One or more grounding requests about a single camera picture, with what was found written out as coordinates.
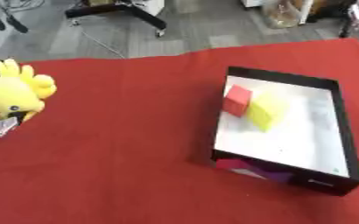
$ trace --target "yellow plush toy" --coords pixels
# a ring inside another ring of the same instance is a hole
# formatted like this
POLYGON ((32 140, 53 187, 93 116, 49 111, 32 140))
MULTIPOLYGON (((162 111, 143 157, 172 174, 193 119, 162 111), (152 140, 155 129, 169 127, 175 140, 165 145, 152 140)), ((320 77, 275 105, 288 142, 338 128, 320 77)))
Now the yellow plush toy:
POLYGON ((57 90, 48 75, 34 75, 31 66, 19 67, 14 59, 0 61, 0 119, 25 112, 23 122, 42 111, 45 99, 57 90))

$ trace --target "tiled floor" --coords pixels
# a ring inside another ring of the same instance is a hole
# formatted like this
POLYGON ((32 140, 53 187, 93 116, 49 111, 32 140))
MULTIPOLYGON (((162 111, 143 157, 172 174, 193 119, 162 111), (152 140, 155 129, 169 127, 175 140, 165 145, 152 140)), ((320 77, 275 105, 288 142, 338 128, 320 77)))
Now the tiled floor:
POLYGON ((17 17, 30 28, 20 34, 11 28, 0 31, 0 58, 20 61, 61 58, 118 58, 81 33, 119 51, 124 57, 176 55, 225 46, 251 46, 279 42, 336 39, 340 23, 328 19, 317 24, 274 30, 259 10, 244 10, 239 0, 166 0, 159 15, 168 23, 166 35, 155 38, 154 29, 123 13, 81 18, 72 27, 64 10, 73 0, 46 0, 17 17))

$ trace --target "table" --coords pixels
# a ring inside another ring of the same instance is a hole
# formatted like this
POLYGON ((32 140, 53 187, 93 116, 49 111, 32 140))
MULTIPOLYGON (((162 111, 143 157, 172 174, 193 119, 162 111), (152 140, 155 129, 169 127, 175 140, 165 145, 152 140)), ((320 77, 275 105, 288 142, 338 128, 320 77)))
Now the table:
POLYGON ((32 62, 58 93, 0 139, 0 223, 359 223, 344 198, 210 165, 227 66, 337 79, 359 154, 359 42, 32 62))

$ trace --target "chair wheel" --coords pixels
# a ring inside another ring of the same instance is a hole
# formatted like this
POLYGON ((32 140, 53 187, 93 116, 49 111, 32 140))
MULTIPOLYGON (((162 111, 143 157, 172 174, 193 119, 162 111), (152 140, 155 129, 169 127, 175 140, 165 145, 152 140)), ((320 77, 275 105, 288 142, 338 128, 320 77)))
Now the chair wheel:
POLYGON ((161 38, 161 37, 163 37, 163 35, 165 35, 165 30, 156 30, 155 31, 155 36, 157 38, 161 38))
POLYGON ((80 25, 80 21, 78 19, 72 19, 71 20, 71 25, 72 26, 78 26, 78 25, 80 25))

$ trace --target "block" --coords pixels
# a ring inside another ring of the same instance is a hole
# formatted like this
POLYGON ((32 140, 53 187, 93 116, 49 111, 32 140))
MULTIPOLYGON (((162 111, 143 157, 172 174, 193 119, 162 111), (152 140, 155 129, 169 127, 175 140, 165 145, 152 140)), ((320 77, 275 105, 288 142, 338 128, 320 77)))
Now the block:
POLYGON ((241 117, 249 105, 250 97, 251 91, 234 85, 224 97, 223 110, 233 116, 241 117))
POLYGON ((283 119, 288 106, 279 93, 265 91, 250 101, 246 116, 260 130, 267 131, 283 119))

